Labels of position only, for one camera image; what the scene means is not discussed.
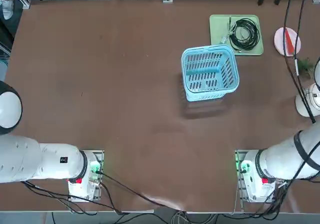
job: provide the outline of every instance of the blue plastic basket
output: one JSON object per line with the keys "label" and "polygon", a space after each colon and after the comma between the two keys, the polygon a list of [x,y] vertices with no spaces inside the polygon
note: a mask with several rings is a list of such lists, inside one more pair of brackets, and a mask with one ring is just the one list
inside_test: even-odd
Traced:
{"label": "blue plastic basket", "polygon": [[188,101],[221,98],[239,86],[234,52],[226,45],[186,49],[181,57]]}

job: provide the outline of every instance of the floor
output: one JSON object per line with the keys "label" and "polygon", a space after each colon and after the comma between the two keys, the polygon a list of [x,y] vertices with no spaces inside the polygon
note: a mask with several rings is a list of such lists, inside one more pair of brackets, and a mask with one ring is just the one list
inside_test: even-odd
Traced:
{"label": "floor", "polygon": [[[155,212],[162,217],[166,222],[170,223],[174,211],[170,209],[159,209]],[[126,221],[137,214],[130,214],[124,217],[121,221]],[[189,215],[189,218],[194,222],[202,222],[206,220],[208,214]],[[70,213],[54,213],[54,220],[56,224],[113,224],[119,219],[115,213],[98,213],[96,216],[89,217],[85,215],[77,215]],[[0,224],[54,224],[51,213],[0,213]],[[320,221],[320,215],[303,215],[303,214],[281,214],[272,224],[316,224]],[[161,224],[162,221],[157,217],[145,215],[136,218],[129,224]],[[245,220],[230,220],[219,215],[217,224],[267,224],[270,223],[264,219],[245,219]]]}

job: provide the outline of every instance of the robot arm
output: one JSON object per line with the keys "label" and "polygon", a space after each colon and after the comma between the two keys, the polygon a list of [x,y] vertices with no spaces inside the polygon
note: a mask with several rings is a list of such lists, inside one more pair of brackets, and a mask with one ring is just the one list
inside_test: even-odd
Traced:
{"label": "robot arm", "polygon": [[10,134],[0,136],[0,143],[0,183],[76,179],[84,168],[83,155],[72,145],[40,144]]}
{"label": "robot arm", "polygon": [[97,195],[96,189],[100,191],[95,171],[101,165],[91,151],[10,134],[0,136],[0,144],[0,183],[67,179],[70,195],[91,201]]}

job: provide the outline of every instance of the cable bundle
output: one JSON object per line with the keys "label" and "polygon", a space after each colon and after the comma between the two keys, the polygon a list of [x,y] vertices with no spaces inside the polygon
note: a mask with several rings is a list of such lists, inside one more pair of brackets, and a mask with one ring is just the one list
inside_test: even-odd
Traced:
{"label": "cable bundle", "polygon": [[[248,33],[248,37],[244,37],[241,33],[241,38],[237,37],[237,30],[245,29]],[[242,50],[249,51],[252,50],[260,40],[260,33],[256,24],[249,18],[239,19],[231,27],[232,33],[230,34],[230,44],[234,50],[241,52]]]}

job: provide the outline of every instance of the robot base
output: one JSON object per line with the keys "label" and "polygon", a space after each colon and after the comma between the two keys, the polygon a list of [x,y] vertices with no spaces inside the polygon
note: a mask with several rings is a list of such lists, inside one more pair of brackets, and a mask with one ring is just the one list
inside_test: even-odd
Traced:
{"label": "robot base", "polygon": [[[238,176],[238,189],[241,199],[251,203],[264,203],[267,197],[275,190],[276,183],[264,183],[256,170],[256,155],[258,150],[236,150],[235,162]],[[271,203],[273,195],[266,203]]]}
{"label": "robot base", "polygon": [[[102,175],[95,171],[103,171],[104,154],[103,150],[84,150],[87,157],[87,171],[81,181],[77,183],[68,182],[69,194],[90,201],[99,201],[101,199]],[[86,202],[78,198],[69,198],[72,202]]]}

